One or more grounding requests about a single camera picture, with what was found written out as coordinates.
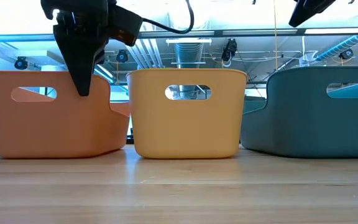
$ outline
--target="yellow bin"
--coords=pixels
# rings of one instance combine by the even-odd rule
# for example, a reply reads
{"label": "yellow bin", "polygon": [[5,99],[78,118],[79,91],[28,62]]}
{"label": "yellow bin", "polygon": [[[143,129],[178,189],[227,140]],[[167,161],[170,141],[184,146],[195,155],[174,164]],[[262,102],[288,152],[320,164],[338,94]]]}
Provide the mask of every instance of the yellow bin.
{"label": "yellow bin", "polygon": [[[146,69],[127,75],[135,149],[156,159],[233,156],[247,75],[230,69]],[[170,100],[170,85],[207,85],[207,100]]]}

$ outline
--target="bin handle cutout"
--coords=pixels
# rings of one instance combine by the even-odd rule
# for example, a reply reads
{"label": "bin handle cutout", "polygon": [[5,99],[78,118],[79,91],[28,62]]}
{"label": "bin handle cutout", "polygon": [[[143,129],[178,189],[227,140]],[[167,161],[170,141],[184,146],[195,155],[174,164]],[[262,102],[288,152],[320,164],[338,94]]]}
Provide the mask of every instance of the bin handle cutout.
{"label": "bin handle cutout", "polygon": [[11,92],[16,102],[52,102],[56,97],[56,89],[48,86],[20,86]]}
{"label": "bin handle cutout", "polygon": [[331,83],[327,95],[334,99],[358,99],[358,83]]}
{"label": "bin handle cutout", "polygon": [[212,90],[207,85],[170,85],[165,89],[169,100],[208,100]]}

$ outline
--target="orange bin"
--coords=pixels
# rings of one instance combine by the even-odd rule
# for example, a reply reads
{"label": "orange bin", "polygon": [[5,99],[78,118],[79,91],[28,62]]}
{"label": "orange bin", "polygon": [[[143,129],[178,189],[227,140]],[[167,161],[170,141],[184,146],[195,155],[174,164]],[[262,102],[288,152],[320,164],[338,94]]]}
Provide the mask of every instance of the orange bin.
{"label": "orange bin", "polygon": [[[52,87],[57,97],[20,87]],[[81,97],[68,72],[0,72],[0,156],[90,157],[126,143],[129,105],[112,104],[107,80],[92,76]]]}

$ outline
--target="wooden tabletop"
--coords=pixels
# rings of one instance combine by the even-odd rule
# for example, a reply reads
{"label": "wooden tabletop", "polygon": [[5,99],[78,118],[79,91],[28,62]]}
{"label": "wooden tabletop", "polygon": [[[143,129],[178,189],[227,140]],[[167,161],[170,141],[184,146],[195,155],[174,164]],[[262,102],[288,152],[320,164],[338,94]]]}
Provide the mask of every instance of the wooden tabletop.
{"label": "wooden tabletop", "polygon": [[0,223],[358,224],[358,159],[0,159]]}

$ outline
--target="plastic storage bin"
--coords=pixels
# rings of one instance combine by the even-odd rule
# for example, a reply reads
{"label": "plastic storage bin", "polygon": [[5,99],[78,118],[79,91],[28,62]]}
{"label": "plastic storage bin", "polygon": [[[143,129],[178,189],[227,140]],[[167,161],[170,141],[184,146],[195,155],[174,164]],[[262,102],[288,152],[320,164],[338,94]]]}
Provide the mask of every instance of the plastic storage bin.
{"label": "plastic storage bin", "polygon": [[[20,86],[52,87],[57,97]],[[98,76],[80,97],[67,72],[0,72],[0,156],[89,157],[123,147],[129,104],[109,99],[109,83]]]}
{"label": "plastic storage bin", "polygon": [[266,105],[266,98],[264,97],[255,97],[247,96],[244,97],[244,109],[243,113],[250,112],[253,110],[261,109]]}
{"label": "plastic storage bin", "polygon": [[358,67],[294,68],[272,75],[266,106],[243,115],[242,145],[287,157],[358,157],[358,84],[327,93],[331,83],[358,83]]}
{"label": "plastic storage bin", "polygon": [[[150,69],[127,76],[135,149],[158,159],[222,158],[239,148],[246,74],[228,69]],[[170,85],[207,85],[207,100],[170,100]]]}

